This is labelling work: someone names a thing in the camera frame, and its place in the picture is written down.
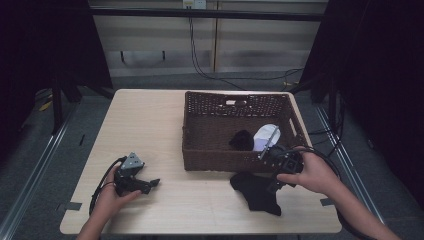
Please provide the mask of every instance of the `black cloth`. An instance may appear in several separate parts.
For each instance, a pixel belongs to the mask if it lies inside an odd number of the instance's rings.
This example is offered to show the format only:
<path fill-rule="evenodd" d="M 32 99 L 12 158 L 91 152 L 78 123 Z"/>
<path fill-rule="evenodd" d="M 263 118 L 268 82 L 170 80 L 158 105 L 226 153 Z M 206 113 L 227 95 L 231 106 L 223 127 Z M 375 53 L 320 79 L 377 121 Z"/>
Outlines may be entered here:
<path fill-rule="evenodd" d="M 237 173 L 230 179 L 231 186 L 243 194 L 251 211 L 265 211 L 281 216 L 275 193 L 267 190 L 271 182 L 271 178 L 255 176 L 249 172 Z"/>
<path fill-rule="evenodd" d="M 247 130 L 237 132 L 228 143 L 239 151 L 252 151 L 255 144 L 252 134 Z"/>

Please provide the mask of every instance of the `basket handle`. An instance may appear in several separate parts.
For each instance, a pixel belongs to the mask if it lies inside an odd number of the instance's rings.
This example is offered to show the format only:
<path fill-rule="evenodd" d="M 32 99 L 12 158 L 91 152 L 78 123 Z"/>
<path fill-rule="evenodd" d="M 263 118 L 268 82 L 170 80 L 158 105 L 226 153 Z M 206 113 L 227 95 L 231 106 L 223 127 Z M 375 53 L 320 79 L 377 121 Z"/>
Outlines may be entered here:
<path fill-rule="evenodd" d="M 248 95 L 227 95 L 224 97 L 224 105 L 244 107 L 247 105 L 248 100 Z"/>

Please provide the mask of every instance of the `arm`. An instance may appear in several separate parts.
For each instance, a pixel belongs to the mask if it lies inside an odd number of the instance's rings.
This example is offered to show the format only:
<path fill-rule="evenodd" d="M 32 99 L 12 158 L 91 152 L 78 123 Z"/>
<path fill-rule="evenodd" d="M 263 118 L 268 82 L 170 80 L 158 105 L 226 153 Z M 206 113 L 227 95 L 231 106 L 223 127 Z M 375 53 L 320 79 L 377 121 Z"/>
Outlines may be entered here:
<path fill-rule="evenodd" d="M 375 239 L 400 239 L 381 223 L 337 178 L 323 159 L 309 152 L 302 153 L 302 173 L 279 174 L 278 180 L 299 184 L 306 189 L 327 195 L 343 217 L 359 232 Z"/>
<path fill-rule="evenodd" d="M 113 185 L 113 174 L 117 167 L 114 167 L 106 177 L 106 184 L 103 185 L 96 206 L 88 218 L 87 222 L 81 228 L 78 234 L 78 240 L 99 239 L 103 227 L 119 210 L 128 202 L 141 195 L 141 191 L 134 191 L 126 196 L 119 197 Z"/>

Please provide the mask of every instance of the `wicker basket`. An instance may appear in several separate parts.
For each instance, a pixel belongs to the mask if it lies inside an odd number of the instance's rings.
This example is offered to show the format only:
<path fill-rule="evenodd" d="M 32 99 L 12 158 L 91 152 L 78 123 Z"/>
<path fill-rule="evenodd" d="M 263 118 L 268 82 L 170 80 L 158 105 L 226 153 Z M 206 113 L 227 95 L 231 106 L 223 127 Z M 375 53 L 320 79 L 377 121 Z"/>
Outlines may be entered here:
<path fill-rule="evenodd" d="M 293 95 L 225 95 L 187 92 L 183 158 L 187 171 L 272 172 L 258 160 L 260 152 L 237 151 L 228 144 L 240 130 L 254 135 L 265 124 L 279 126 L 278 144 L 310 145 Z"/>

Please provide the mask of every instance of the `cable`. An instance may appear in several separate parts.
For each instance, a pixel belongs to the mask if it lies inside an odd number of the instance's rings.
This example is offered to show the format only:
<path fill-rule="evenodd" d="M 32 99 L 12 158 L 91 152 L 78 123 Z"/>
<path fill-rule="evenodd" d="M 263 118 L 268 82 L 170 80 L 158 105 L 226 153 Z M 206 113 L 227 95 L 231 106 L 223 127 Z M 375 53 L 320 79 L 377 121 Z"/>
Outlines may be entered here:
<path fill-rule="evenodd" d="M 99 197 L 99 194 L 100 194 L 100 192 L 102 191 L 102 185 L 103 185 L 103 183 L 104 183 L 104 181 L 105 181 L 105 179 L 106 179 L 106 177 L 107 177 L 107 175 L 109 174 L 109 172 L 112 170 L 112 168 L 118 163 L 118 162 L 120 162 L 120 163 L 123 163 L 124 161 L 125 161 L 125 159 L 126 159 L 126 157 L 122 157 L 122 158 L 118 158 L 117 160 L 115 160 L 110 166 L 109 166 L 109 168 L 107 169 L 107 171 L 105 172 L 105 174 L 103 175 L 103 177 L 102 177 L 102 180 L 100 180 L 100 183 L 99 183 L 99 185 L 97 186 L 97 188 L 96 188 L 96 191 L 94 191 L 94 194 L 91 196 L 91 202 L 90 202 L 90 208 L 89 208 L 89 212 L 88 212 L 88 214 L 89 215 L 91 215 L 91 213 L 93 212 L 93 210 L 94 210 L 94 206 L 96 205 L 96 201 L 97 201 L 97 198 Z"/>
<path fill-rule="evenodd" d="M 229 85 L 231 85 L 231 86 L 233 86 L 233 87 L 235 87 L 237 89 L 240 89 L 242 91 L 247 91 L 246 89 L 244 89 L 244 88 L 242 88 L 242 87 L 240 87 L 240 86 L 238 86 L 238 85 L 236 85 L 234 83 L 231 83 L 228 80 L 271 81 L 271 80 L 278 80 L 278 79 L 284 78 L 285 79 L 284 88 L 281 90 L 281 91 L 284 91 L 287 88 L 287 85 L 288 85 L 288 83 L 287 83 L 288 82 L 287 77 L 290 76 L 290 75 L 293 75 L 293 74 L 295 74 L 295 73 L 297 73 L 297 72 L 299 72 L 301 70 L 303 70 L 303 68 L 289 69 L 282 76 L 270 77 L 270 78 L 246 78 L 246 77 L 218 78 L 218 77 L 211 77 L 211 76 L 209 76 L 208 74 L 206 74 L 205 72 L 202 71 L 202 69 L 200 67 L 200 64 L 199 64 L 199 61 L 198 61 L 198 58 L 197 58 L 196 44 L 195 44 L 195 41 L 194 41 L 194 27 L 193 27 L 193 19 L 192 18 L 189 18 L 189 24 L 190 24 L 190 43 L 191 43 L 191 59 L 192 59 L 192 63 L 193 63 L 193 66 L 194 66 L 194 69 L 196 70 L 196 72 L 200 76 L 202 76 L 202 77 L 204 77 L 206 79 L 222 81 L 222 82 L 225 82 L 225 83 L 227 83 L 227 84 L 229 84 Z"/>

